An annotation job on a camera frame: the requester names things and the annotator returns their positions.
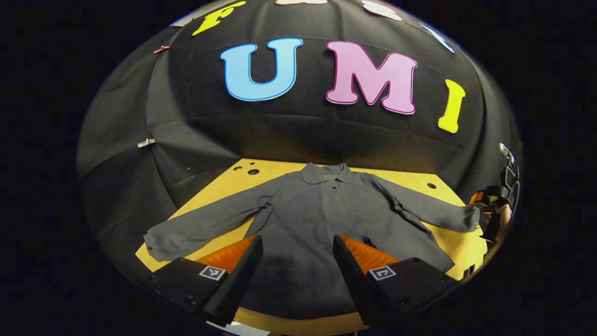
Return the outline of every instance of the blue letter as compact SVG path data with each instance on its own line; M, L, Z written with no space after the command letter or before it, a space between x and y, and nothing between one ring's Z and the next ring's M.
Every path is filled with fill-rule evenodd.
M267 43L276 51L276 77L268 83L255 83L251 79L251 54L254 44L244 44L224 51L226 88L237 99L249 102L282 96L294 85L297 72L296 49L303 45L298 38L280 38Z
M454 49L452 49L447 43L446 40L444 40L443 37L439 36L438 33L436 33L435 31L433 31L433 29L429 28L429 27L425 27L422 25L423 28L427 29L431 35L433 35L441 44L444 45L444 47L446 47L446 49L452 51L453 54L456 54L456 52L454 51Z

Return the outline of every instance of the shirt sleeve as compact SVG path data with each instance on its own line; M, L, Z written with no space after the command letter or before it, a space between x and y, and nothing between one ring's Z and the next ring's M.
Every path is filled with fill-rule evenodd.
M157 261L165 261L197 251L264 208L285 180L282 175L152 227L143 236L147 252Z
M472 232L479 224L479 208L476 206L455 206L376 175L373 177L377 185L392 198L396 210L409 221L418 219L459 232Z

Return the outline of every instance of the shirt collar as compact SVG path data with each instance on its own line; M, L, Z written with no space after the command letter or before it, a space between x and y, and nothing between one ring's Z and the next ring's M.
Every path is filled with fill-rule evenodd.
M327 181L321 176L322 173L338 174L336 180L344 183L352 183L355 177L355 173L348 168L346 163L338 164L337 166L319 167L310 162L300 171L303 180L308 184L317 184Z

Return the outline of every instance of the hand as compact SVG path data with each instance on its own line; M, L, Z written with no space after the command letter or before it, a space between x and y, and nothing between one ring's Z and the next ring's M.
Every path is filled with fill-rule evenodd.
M497 235L496 235L496 241L500 242L502 239L504 239L504 236L506 235L506 226L508 225L508 222L510 221L510 216L512 216L512 210L510 209L509 204L504 204L502 207L496 208L496 213L498 215L501 215L500 229L498 230ZM491 220L491 215L489 215L487 222L489 223L490 220Z

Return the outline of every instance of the black background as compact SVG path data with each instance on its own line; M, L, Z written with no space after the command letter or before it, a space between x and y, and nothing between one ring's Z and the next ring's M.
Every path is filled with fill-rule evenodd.
M11 4L8 17L17 22L5 32L11 104L4 108L9 152L17 158L7 165L7 218L18 219L8 221L17 232L5 240L16 244L9 292L18 312L9 334L204 334L110 265L85 222L75 173L79 128L104 79L148 37L204 3ZM589 10L510 0L395 4L441 30L496 78L518 117L527 164L510 239L487 271L420 329L588 333L582 322L595 314L580 299L594 286L586 274L595 253L594 243L579 237L589 234L595 215L587 210L596 200L587 179L595 156L584 87L592 68L584 51Z

